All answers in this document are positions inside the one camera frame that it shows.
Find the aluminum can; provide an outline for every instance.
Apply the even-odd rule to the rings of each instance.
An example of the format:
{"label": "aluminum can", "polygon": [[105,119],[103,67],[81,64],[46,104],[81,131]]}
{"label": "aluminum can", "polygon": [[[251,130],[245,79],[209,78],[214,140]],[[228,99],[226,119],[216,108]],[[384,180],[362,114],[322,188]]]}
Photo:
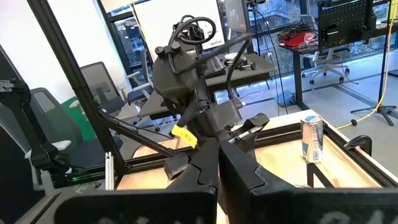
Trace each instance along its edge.
{"label": "aluminum can", "polygon": [[321,162],[323,157],[323,121],[319,114],[301,120],[302,151],[306,162]]}

